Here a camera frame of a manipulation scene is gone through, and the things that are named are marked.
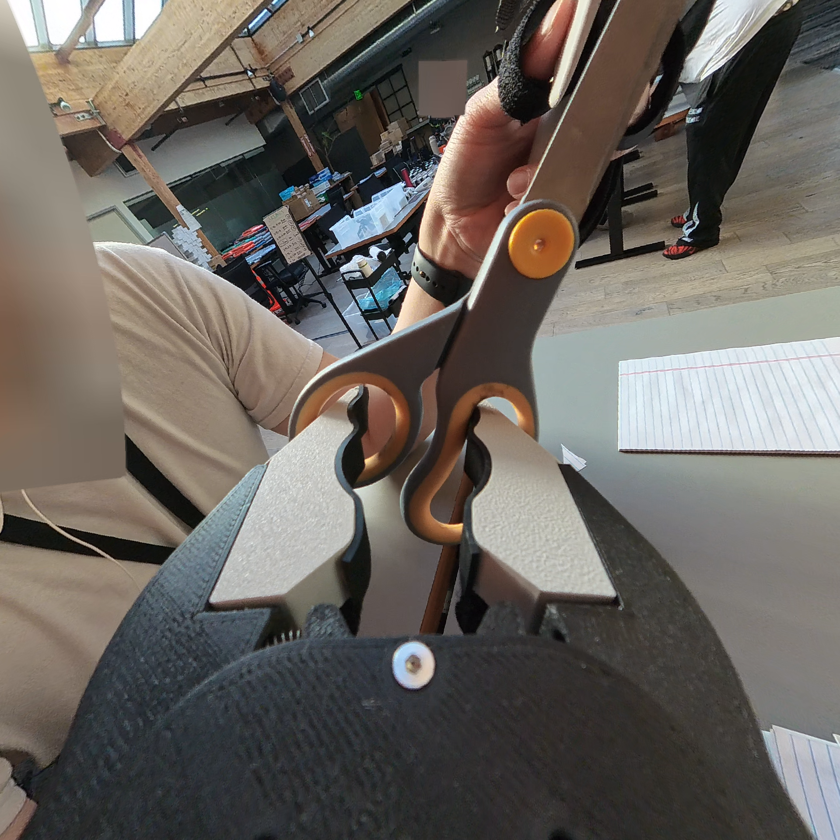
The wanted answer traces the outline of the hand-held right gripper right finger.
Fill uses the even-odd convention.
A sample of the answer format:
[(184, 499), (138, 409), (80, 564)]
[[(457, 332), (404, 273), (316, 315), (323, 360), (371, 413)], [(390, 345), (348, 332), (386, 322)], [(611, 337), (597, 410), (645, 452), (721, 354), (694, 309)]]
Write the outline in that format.
[(464, 633), (499, 602), (513, 603), (530, 632), (547, 604), (617, 603), (558, 461), (485, 402), (470, 420), (465, 467), (475, 487), (459, 549)]

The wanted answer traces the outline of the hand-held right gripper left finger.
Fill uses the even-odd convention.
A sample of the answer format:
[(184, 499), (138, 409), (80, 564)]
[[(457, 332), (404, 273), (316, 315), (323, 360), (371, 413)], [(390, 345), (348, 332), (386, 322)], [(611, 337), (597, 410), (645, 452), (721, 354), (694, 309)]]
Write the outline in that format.
[(364, 468), (368, 393), (352, 389), (266, 467), (209, 597), (217, 610), (275, 607), (284, 629), (336, 605), (359, 630), (371, 549), (354, 482)]

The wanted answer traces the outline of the grey orange scissors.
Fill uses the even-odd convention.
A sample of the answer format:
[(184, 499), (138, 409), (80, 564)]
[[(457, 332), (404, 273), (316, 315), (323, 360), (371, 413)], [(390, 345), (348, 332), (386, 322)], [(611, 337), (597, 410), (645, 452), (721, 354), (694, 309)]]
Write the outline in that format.
[(681, 41), (684, 2), (617, 2), (579, 79), (542, 115), (532, 147), (535, 178), (500, 222), (468, 295), (375, 346), (331, 365), (290, 415), (295, 437), (336, 392), (374, 385), (395, 405), (395, 432), (365, 461), (357, 483), (388, 475), (411, 452), (423, 419), (421, 389), (434, 370), (437, 423), (402, 489), (406, 525), (421, 539), (453, 544), (460, 524), (437, 520), (431, 503), (453, 469), (476, 405), (500, 396), (536, 437), (531, 351), (536, 332), (579, 245), (577, 224), (627, 129), (644, 86)]

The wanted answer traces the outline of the grey desk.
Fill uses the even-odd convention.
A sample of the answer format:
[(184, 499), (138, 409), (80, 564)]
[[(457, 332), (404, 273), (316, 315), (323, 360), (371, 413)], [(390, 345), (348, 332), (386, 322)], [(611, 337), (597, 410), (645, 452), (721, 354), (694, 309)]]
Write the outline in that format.
[(534, 349), (540, 441), (667, 559), (715, 625), (764, 728), (838, 733), (838, 457), (625, 454), (619, 361), (838, 336), (838, 287), (669, 316), (573, 318)]

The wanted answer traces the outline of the person's left hand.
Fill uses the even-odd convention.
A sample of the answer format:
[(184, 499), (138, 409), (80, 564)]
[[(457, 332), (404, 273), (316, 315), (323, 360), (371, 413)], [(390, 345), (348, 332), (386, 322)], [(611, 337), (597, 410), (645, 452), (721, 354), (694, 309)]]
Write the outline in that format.
[(498, 80), (480, 89), (456, 123), (427, 199), (418, 245), (442, 268), (474, 279), (507, 208), (525, 193), (536, 120), (501, 107)]

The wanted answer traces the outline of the white table black legs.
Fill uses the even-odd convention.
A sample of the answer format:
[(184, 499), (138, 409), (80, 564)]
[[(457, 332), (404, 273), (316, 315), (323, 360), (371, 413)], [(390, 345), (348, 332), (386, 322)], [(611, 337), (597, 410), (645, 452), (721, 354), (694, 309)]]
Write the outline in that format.
[(618, 170), (618, 180), (611, 190), (609, 202), (606, 205), (605, 220), (607, 222), (610, 250), (605, 255), (580, 259), (575, 263), (576, 269), (590, 266), (600, 266), (620, 259), (629, 259), (636, 256), (643, 256), (655, 253), (665, 248), (664, 241), (654, 242), (648, 245), (641, 245), (633, 248), (625, 248), (623, 239), (623, 208), (636, 203), (641, 203), (658, 195), (653, 183), (648, 182), (629, 192), (624, 188), (624, 165), (637, 161), (640, 157), (638, 148), (626, 152)]

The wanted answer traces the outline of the table with plastic bins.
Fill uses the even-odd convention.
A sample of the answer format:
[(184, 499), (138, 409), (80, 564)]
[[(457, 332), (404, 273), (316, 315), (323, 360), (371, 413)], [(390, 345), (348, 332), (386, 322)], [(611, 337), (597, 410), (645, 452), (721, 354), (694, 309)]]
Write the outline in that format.
[(411, 199), (402, 206), (395, 215), (390, 215), (396, 204), (392, 198), (404, 198), (405, 194), (394, 190), (386, 192), (385, 200), (373, 203), (353, 216), (346, 217), (331, 228), (339, 236), (339, 243), (332, 248), (327, 257), (331, 259), (343, 258), (347, 264), (357, 255), (368, 255), (372, 247), (380, 247), (393, 251), (394, 257), (399, 259), (399, 271), (406, 279), (406, 286), (410, 279), (410, 271), (403, 264), (404, 257), (410, 257), (413, 247), (417, 244), (417, 234), (423, 219), (424, 209), (430, 190), (427, 188), (415, 190)]

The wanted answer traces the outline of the black smartwatch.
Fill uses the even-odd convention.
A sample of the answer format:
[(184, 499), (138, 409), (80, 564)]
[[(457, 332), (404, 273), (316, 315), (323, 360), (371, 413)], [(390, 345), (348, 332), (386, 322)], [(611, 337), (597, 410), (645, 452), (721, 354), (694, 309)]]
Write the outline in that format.
[(435, 263), (425, 256), (419, 245), (414, 251), (411, 274), (420, 289), (445, 308), (469, 293), (474, 282), (456, 270)]

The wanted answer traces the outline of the white lined legal pad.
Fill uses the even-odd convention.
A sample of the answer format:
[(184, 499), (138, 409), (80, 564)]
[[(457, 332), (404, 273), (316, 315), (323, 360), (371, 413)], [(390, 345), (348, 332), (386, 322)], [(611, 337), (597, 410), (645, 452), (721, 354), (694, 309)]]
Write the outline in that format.
[(626, 452), (837, 455), (839, 338), (624, 360)]

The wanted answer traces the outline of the black office chair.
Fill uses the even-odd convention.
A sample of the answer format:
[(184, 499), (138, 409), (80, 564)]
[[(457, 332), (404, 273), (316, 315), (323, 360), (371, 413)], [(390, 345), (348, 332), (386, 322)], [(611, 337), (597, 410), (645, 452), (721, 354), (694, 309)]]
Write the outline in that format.
[(299, 288), (301, 279), (308, 269), (296, 269), (291, 266), (281, 266), (277, 269), (266, 261), (254, 266), (253, 271), (277, 299), (283, 311), (281, 317), (289, 323), (299, 324), (301, 322), (298, 316), (300, 310), (311, 302), (318, 303), (322, 308), (327, 307), (325, 301), (306, 295)]

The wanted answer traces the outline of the black utility cart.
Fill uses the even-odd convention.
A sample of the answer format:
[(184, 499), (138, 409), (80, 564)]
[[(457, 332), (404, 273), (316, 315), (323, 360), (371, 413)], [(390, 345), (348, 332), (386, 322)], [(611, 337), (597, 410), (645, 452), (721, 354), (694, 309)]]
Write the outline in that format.
[(351, 299), (343, 319), (356, 335), (366, 328), (370, 334), (366, 342), (381, 337), (377, 326), (390, 334), (402, 308), (406, 279), (393, 254), (389, 248), (372, 247), (368, 255), (356, 255), (340, 268), (341, 281)]

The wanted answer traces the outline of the cardboard sign board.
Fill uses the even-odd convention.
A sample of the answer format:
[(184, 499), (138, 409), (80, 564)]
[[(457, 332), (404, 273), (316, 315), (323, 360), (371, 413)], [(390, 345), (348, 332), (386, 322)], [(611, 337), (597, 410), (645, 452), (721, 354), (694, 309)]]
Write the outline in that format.
[(292, 217), (288, 205), (264, 216), (262, 221), (288, 264), (292, 265), (312, 256), (309, 244)]

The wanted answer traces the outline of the stack of colourful clothing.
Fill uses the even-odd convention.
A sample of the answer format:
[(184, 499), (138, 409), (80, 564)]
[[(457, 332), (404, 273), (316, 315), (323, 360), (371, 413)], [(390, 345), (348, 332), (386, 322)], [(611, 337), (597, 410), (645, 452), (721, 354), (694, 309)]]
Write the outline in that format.
[(221, 256), (226, 262), (244, 256), (252, 265), (276, 249), (277, 244), (268, 227), (261, 224), (246, 229)]

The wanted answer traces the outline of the lined paper pad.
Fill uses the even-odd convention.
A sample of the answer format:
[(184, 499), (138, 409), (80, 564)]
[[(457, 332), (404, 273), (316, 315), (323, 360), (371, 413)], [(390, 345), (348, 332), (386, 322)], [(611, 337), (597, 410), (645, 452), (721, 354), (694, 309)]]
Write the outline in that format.
[(762, 732), (773, 766), (817, 839), (839, 838), (839, 736), (824, 740), (785, 728)]

